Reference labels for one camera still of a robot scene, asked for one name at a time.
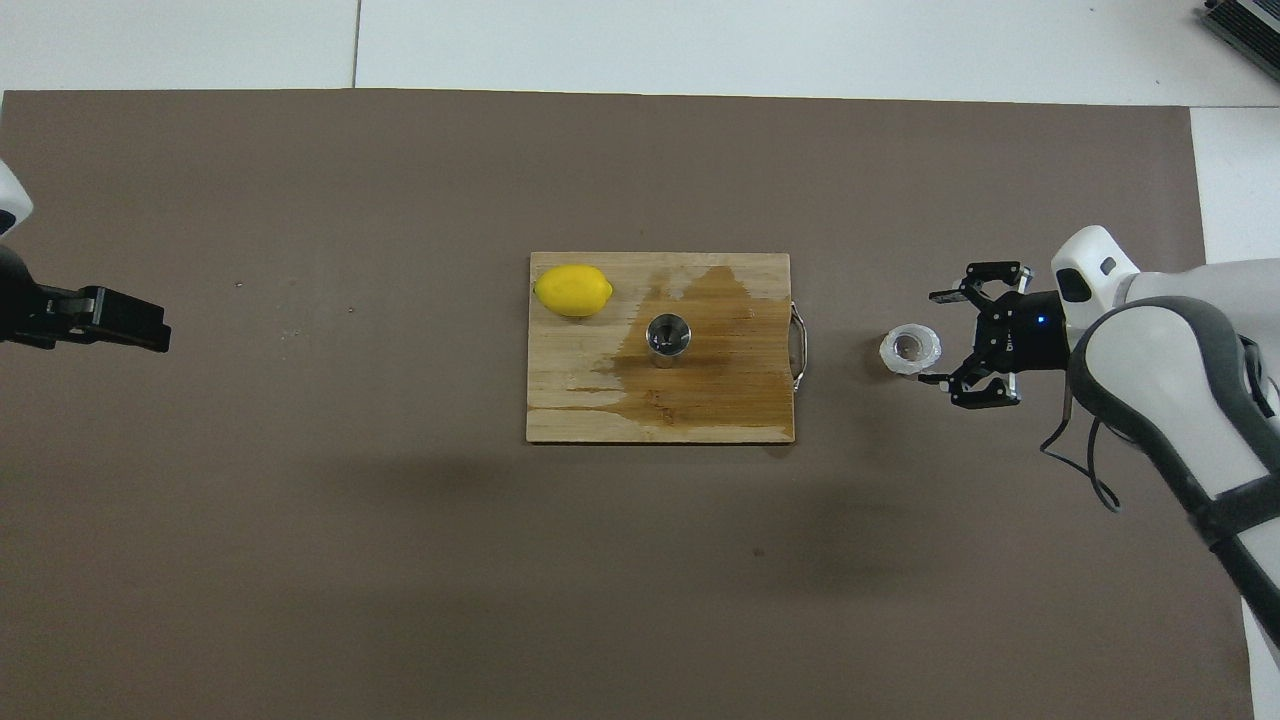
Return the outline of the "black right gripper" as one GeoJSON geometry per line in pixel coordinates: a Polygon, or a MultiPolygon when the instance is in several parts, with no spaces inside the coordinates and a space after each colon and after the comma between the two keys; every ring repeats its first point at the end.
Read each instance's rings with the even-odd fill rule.
{"type": "Polygon", "coordinates": [[[950,373],[920,373],[961,409],[1011,407],[1021,402],[1016,373],[1057,372],[1069,365],[1065,311],[1057,291],[1025,293],[1033,270],[1023,263],[972,263],[954,287],[929,292],[938,305],[970,304],[984,315],[984,346],[950,373]],[[988,283],[1010,291],[987,295],[988,283]]]}

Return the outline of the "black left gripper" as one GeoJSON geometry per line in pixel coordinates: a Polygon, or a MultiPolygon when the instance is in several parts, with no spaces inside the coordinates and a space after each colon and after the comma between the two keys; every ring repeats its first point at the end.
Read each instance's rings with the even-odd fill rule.
{"type": "Polygon", "coordinates": [[[172,328],[164,307],[102,286],[60,290],[38,286],[26,263],[1,246],[1,342],[52,350],[59,342],[93,345],[106,342],[165,354],[172,328]],[[35,338],[24,334],[32,306],[35,338]]]}

